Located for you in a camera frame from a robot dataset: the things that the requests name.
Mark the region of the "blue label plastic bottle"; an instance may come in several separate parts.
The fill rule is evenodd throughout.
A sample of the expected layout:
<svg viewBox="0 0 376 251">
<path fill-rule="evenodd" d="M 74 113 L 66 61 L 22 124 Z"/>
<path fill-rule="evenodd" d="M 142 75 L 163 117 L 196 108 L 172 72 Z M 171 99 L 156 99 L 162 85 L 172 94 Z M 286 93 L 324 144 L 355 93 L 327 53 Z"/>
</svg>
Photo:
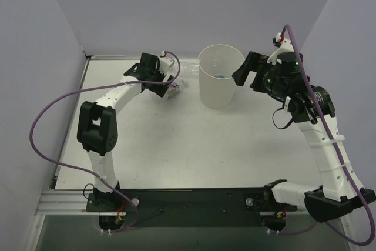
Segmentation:
<svg viewBox="0 0 376 251">
<path fill-rule="evenodd" d="M 223 75 L 216 75 L 215 78 L 219 78 L 219 79 L 227 79 L 228 77 L 223 76 Z"/>
</svg>

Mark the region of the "red white label bottle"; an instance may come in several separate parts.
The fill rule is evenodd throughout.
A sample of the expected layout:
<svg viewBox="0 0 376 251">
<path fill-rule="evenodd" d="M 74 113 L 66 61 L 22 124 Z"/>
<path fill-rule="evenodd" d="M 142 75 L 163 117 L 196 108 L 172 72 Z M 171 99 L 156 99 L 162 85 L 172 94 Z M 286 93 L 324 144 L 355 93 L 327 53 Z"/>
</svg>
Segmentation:
<svg viewBox="0 0 376 251">
<path fill-rule="evenodd" d="M 189 86 L 189 82 L 187 79 L 177 79 L 170 84 L 168 87 L 164 98 L 165 99 L 172 99 L 177 95 L 182 94 Z"/>
</svg>

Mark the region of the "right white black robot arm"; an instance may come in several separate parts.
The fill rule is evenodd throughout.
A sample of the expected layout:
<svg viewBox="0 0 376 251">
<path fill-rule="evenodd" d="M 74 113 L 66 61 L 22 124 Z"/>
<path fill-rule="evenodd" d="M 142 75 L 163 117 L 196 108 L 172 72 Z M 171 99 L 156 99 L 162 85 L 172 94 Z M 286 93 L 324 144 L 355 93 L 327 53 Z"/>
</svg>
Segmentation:
<svg viewBox="0 0 376 251">
<path fill-rule="evenodd" d="M 343 147 L 335 107 L 329 93 L 321 86 L 307 87 L 294 52 L 277 55 L 276 64 L 268 57 L 249 52 L 232 77 L 243 86 L 248 74 L 255 72 L 250 87 L 282 103 L 303 133 L 318 167 L 322 184 L 318 187 L 296 185 L 284 179 L 264 187 L 264 198 L 270 204 L 302 207 L 318 222 L 327 222 L 351 213 L 366 203 L 375 202 L 375 192 L 358 180 Z"/>
</svg>

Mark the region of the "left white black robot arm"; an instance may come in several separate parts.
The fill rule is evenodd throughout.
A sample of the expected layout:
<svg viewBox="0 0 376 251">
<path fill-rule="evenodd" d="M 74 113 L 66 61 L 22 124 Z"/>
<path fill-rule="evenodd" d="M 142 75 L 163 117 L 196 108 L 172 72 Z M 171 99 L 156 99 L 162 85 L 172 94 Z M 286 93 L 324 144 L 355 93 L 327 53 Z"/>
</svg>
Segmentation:
<svg viewBox="0 0 376 251">
<path fill-rule="evenodd" d="M 167 74 L 175 62 L 166 51 L 160 56 L 143 53 L 140 61 L 123 74 L 118 86 L 111 87 L 93 102 L 85 101 L 80 107 L 77 140 L 98 175 L 93 187 L 94 200 L 106 210 L 115 210 L 120 205 L 120 195 L 113 191 L 119 189 L 112 157 L 118 141 L 117 114 L 145 90 L 164 96 L 177 78 Z"/>
</svg>

